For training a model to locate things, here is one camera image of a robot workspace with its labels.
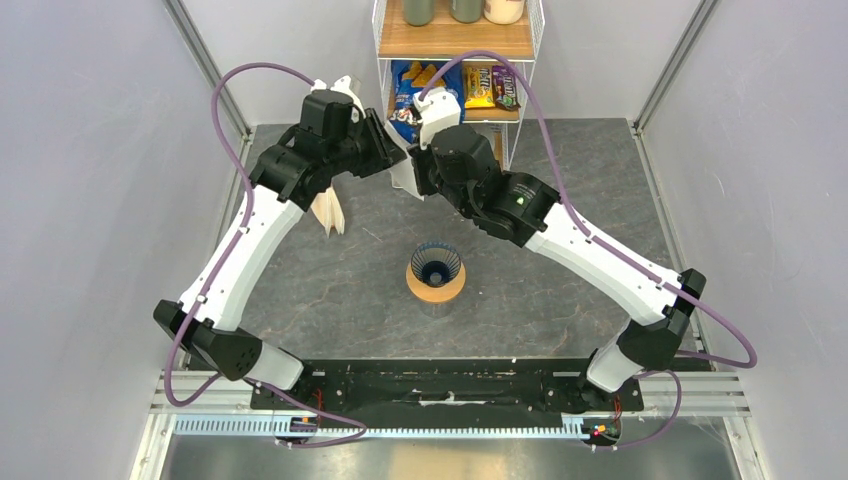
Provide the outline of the cream paper coffee filters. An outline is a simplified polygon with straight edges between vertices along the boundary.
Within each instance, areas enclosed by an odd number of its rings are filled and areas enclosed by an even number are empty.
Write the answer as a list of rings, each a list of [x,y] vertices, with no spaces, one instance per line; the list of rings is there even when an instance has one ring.
[[[311,204],[311,211],[324,228],[327,237],[332,231],[345,233],[345,217],[341,202],[333,186],[319,193]]]

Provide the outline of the blue plastic coffee dripper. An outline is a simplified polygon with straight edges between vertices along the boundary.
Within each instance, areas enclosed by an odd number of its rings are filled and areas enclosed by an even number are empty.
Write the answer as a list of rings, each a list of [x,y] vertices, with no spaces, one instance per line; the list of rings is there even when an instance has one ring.
[[[426,242],[412,253],[410,267],[418,281],[428,287],[440,288],[459,275],[462,260],[453,246],[444,242]]]

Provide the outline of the wooden ring dripper stand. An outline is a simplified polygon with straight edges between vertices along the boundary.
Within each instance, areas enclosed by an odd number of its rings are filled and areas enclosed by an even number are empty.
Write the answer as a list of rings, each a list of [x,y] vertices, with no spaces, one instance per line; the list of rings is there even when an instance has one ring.
[[[461,265],[457,276],[440,287],[431,287],[420,281],[413,273],[411,265],[406,267],[405,279],[410,292],[419,300],[428,304],[446,304],[455,300],[466,285],[467,269]]]

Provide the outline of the glass carafe with wooden band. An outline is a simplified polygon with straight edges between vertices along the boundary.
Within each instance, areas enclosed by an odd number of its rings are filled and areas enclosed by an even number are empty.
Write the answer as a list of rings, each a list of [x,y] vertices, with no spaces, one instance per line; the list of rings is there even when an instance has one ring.
[[[452,311],[453,305],[450,302],[445,303],[429,303],[421,304],[422,313],[428,318],[441,319],[447,317]]]

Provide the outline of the single white paper filter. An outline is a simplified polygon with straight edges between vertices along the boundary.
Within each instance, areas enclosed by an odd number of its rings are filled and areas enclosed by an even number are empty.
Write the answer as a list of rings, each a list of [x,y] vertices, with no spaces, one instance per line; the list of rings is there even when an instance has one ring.
[[[404,154],[404,158],[402,161],[389,168],[392,186],[396,189],[401,189],[407,192],[413,198],[416,198],[418,200],[424,200],[424,197],[418,192],[414,168],[412,165],[412,158],[410,157],[407,151],[407,149],[410,147],[410,143],[403,139],[397,133],[396,129],[391,125],[391,123],[386,123],[385,127],[389,138],[400,148],[401,152]]]

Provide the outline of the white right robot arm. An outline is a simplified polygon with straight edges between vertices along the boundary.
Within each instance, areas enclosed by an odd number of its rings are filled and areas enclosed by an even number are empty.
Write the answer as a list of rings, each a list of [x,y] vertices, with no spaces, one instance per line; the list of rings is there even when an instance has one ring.
[[[702,273],[656,266],[571,216],[554,188],[502,170],[488,140],[469,126],[450,127],[427,147],[407,151],[420,194],[438,194],[488,235],[566,267],[628,314],[618,337],[592,355],[577,382],[585,406],[604,408],[627,379],[671,366],[705,288]]]

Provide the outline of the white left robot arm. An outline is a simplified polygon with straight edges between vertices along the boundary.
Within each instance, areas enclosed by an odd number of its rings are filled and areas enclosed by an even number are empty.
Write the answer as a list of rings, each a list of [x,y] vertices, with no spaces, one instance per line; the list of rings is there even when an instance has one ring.
[[[314,383],[302,361],[241,328],[246,302],[278,245],[334,177],[365,178],[404,157],[375,110],[350,90],[313,90],[299,122],[259,156],[213,257],[178,300],[158,303],[155,322],[227,379],[269,383],[288,407],[304,407]]]

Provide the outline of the blue Doritos chip bag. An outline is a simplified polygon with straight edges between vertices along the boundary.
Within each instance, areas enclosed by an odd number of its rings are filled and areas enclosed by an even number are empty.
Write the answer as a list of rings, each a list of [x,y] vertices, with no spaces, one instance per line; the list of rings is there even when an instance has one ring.
[[[412,113],[414,97],[426,87],[446,62],[419,60],[392,60],[391,74],[393,100],[390,102],[388,120],[409,143],[417,141],[419,121]],[[461,65],[449,69],[435,84],[451,92],[458,101],[464,100]]]

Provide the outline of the yellow M&M candy bag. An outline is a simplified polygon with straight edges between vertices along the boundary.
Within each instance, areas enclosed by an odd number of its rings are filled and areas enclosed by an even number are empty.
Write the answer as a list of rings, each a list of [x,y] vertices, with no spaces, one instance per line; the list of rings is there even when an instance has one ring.
[[[464,68],[466,109],[494,108],[492,70],[486,65],[471,65]]]

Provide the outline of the brown M&M candy bag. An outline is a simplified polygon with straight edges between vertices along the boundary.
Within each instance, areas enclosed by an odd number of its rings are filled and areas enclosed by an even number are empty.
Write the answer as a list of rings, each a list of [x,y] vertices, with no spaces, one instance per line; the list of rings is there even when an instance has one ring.
[[[505,111],[518,111],[521,105],[515,75],[504,65],[493,65],[491,71],[496,107]]]

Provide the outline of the green bottle left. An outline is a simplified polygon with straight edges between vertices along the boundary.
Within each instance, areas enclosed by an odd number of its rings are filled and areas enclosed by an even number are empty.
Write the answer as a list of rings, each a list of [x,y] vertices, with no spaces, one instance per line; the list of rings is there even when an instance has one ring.
[[[435,16],[435,0],[402,0],[404,21],[413,27],[428,25]]]

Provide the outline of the green bottle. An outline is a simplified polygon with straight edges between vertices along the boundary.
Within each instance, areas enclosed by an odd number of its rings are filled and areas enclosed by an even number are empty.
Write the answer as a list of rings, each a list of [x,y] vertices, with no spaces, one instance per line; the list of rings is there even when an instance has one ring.
[[[413,27],[428,25],[435,16],[435,0],[402,0],[404,21]]]
[[[483,15],[483,0],[450,0],[449,13],[460,23],[477,22]]]

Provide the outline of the green bottle middle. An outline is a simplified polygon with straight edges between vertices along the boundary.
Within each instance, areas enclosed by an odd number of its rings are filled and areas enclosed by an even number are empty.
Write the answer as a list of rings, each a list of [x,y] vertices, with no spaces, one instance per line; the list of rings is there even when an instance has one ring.
[[[450,0],[449,13],[460,23],[477,22],[483,15],[483,0]]]

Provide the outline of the cream lotion bottle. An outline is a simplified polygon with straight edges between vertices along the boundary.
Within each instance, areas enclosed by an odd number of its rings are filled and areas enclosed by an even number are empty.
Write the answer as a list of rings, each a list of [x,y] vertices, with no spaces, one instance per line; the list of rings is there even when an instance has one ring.
[[[493,24],[514,24],[522,18],[525,3],[525,0],[485,0],[483,14]]]

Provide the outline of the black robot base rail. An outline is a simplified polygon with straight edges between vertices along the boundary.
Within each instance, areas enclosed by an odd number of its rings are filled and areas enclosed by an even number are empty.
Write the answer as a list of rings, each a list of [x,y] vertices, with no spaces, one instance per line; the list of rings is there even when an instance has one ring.
[[[556,428],[563,416],[643,411],[639,382],[593,393],[585,358],[309,360],[288,390],[323,428],[459,432]]]

